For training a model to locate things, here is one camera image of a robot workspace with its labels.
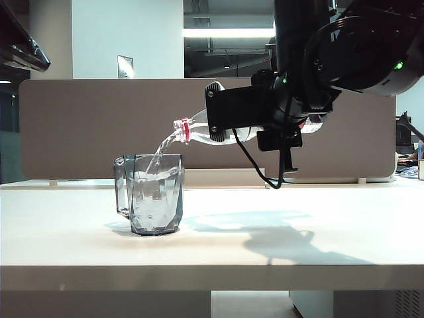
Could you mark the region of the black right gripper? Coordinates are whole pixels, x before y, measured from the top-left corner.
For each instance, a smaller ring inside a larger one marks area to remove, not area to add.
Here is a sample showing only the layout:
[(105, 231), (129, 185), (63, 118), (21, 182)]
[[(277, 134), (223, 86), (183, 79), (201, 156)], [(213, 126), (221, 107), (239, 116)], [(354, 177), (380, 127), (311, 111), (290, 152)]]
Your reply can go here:
[(283, 131), (259, 131), (256, 133), (260, 151), (279, 151), (279, 173), (294, 173), (292, 148), (303, 146), (300, 131), (319, 131), (326, 120), (325, 109), (312, 109), (303, 91), (296, 91), (287, 74), (279, 75), (272, 69), (261, 69), (251, 77), (251, 86), (272, 87), (276, 106), (272, 113), (272, 123)]

